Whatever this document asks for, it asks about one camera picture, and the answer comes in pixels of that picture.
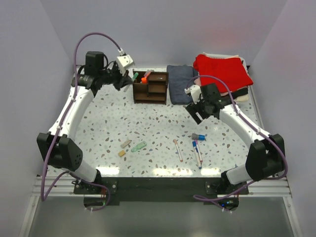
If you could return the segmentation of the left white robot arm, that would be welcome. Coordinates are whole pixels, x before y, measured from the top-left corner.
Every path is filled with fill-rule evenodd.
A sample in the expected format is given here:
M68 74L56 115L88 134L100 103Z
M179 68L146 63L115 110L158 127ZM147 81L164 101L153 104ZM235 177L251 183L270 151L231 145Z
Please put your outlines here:
M112 84L116 90L132 84L128 69L134 65L124 51L115 61L109 62L100 51L89 51L85 64L80 66L72 79L67 102L57 121L47 133L39 133L37 144L44 161L40 196L46 200L50 190L45 190L47 167L62 169L84 185L92 194L102 190L102 178L98 169L83 159L83 152L75 143L78 126L89 104L104 85Z

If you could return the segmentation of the purple capped white marker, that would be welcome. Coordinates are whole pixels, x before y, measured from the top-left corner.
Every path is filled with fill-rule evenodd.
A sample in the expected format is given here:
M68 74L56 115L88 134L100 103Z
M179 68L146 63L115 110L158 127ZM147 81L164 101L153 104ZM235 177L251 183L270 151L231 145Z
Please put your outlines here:
M203 163L203 160L202 160L201 152L200 152L200 149L199 149L199 146L198 146L198 141L197 141L196 139L195 139L195 143L196 143L196 148L197 148L197 153L198 153L199 161L200 161L200 163L202 164L202 163Z

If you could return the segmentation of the green capped white marker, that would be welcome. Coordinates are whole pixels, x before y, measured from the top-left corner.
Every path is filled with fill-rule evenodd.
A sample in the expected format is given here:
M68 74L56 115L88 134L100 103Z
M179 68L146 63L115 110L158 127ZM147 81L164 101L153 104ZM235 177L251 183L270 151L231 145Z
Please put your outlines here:
M134 82L137 79L138 75L139 75L138 73L134 73L133 77L131 78L132 82ZM127 85L123 91L127 92L130 86L131 84Z

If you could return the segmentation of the blue capped white marker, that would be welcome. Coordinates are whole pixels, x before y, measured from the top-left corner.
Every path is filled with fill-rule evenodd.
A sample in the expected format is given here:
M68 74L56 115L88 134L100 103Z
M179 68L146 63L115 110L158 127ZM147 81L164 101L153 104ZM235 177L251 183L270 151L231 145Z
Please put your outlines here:
M197 153L197 148L196 148L196 143L195 143L195 141L193 141L192 144L193 144L193 149L194 149L195 156L196 156L196 160L197 160L197 166L198 166L199 169L201 169L202 166L201 166L201 163L200 163L200 161L199 161L199 157L198 157L198 153Z

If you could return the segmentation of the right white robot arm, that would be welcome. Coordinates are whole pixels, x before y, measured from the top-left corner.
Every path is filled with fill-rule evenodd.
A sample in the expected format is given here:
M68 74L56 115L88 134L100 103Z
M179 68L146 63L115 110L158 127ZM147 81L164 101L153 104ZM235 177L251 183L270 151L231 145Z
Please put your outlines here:
M217 194L241 191L249 181L271 179L287 172L284 139L257 126L234 102L233 96L221 96L216 84L192 85L184 92L192 97L186 107L197 124L213 116L228 125L248 148L245 164L221 173L220 180L212 185Z

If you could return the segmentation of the brown wooden desk organizer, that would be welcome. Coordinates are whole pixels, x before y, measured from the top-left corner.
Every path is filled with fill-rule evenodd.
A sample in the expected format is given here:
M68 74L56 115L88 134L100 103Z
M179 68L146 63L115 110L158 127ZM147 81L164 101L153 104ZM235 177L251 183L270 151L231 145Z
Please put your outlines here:
M151 72L147 77L147 83L141 83L146 71L133 71L138 73L133 82L133 100L135 104L162 104L166 105L168 72Z

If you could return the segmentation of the beige capped white marker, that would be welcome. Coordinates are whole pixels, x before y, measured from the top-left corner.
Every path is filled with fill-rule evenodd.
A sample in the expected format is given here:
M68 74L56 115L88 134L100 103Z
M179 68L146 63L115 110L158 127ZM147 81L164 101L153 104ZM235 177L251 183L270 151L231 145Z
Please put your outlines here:
M175 144L175 147L176 147L176 150L177 150L177 154L179 156L179 161L180 162L183 162L183 158L182 158L182 155L181 155L181 152L180 152L180 148L178 146L178 142L176 139L173 140L173 143Z

